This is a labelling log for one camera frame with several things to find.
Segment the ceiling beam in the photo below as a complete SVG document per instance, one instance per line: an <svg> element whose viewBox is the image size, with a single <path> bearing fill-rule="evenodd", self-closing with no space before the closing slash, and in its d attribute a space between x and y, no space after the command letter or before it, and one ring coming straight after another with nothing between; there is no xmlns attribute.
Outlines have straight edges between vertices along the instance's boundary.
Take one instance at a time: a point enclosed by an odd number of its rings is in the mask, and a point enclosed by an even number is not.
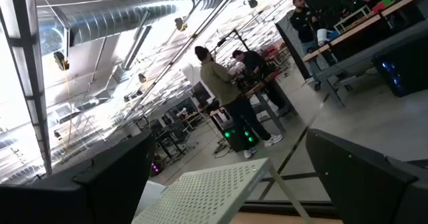
<svg viewBox="0 0 428 224"><path fill-rule="evenodd" d="M35 0L4 0L0 3L0 8L1 24L34 127L35 138L46 174L50 175L52 173L51 149L46 121L46 100Z"/></svg>

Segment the black jacket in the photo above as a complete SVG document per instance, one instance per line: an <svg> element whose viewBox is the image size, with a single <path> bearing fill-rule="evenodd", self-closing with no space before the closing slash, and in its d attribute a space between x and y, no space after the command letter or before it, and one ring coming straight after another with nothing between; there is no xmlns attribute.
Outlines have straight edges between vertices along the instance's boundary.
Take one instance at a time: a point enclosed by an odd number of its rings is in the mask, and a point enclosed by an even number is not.
<svg viewBox="0 0 428 224"><path fill-rule="evenodd" d="M300 13L294 11L290 18L290 23L298 31L299 39L302 43L314 41L314 32L320 28L318 22L312 23L313 16L310 9L305 7Z"/></svg>

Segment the metal ductwork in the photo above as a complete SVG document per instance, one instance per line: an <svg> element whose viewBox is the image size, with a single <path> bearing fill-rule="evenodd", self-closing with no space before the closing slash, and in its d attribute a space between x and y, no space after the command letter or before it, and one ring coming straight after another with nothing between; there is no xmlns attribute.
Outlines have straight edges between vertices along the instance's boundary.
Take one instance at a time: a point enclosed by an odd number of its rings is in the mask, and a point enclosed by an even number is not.
<svg viewBox="0 0 428 224"><path fill-rule="evenodd" d="M221 0L108 0L55 7L68 18L71 45L79 45L137 28L145 11L150 14L144 25L171 15L185 16L198 1L204 10L214 8ZM37 14L42 55L63 49L63 26L51 7L40 6Z"/></svg>

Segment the man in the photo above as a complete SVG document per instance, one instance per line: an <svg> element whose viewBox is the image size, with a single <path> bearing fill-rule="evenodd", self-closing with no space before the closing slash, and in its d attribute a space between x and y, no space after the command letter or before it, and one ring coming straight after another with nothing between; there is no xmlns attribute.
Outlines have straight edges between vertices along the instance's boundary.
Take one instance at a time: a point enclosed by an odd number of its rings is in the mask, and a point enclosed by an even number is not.
<svg viewBox="0 0 428 224"><path fill-rule="evenodd" d="M252 71L254 74L260 74L260 72L265 75L269 74L268 71L265 71L265 67L267 65L266 61L255 51L242 52L235 50L232 53L232 57L238 62L243 63L245 68ZM268 98L278 107L278 110L281 110L286 106L286 103L275 89L275 83L273 81L266 83L265 90L268 94Z"/></svg>
<svg viewBox="0 0 428 224"><path fill-rule="evenodd" d="M223 66L215 63L208 49L197 46L195 54L201 60L201 79L211 90L220 104L225 107L238 128L243 128L245 122L264 140L265 147L279 142L281 135L269 134L260 124L249 100L242 96L238 88L231 81L233 76ZM256 152L252 146L245 146L244 157L251 158Z"/></svg>
<svg viewBox="0 0 428 224"><path fill-rule="evenodd" d="M290 23L297 30L300 41L302 42L303 52L306 55L318 45L315 35L320 28L317 18L314 13L305 6L304 0L293 0L293 5L296 7L293 15L290 18ZM321 81L316 77L316 70L311 66L312 76L314 77L315 91L320 90Z"/></svg>

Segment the computer tower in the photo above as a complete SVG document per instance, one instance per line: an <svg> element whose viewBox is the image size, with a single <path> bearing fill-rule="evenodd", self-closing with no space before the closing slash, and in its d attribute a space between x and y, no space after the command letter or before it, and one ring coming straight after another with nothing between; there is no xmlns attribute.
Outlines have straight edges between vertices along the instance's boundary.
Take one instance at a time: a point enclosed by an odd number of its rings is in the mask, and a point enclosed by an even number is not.
<svg viewBox="0 0 428 224"><path fill-rule="evenodd" d="M234 121L230 120L223 123L222 127L223 136L235 152L245 150L246 147L254 147L259 141L249 126L240 128Z"/></svg>
<svg viewBox="0 0 428 224"><path fill-rule="evenodd" d="M372 59L394 95L403 97L428 88L427 46L428 36L424 36L410 43L393 45Z"/></svg>

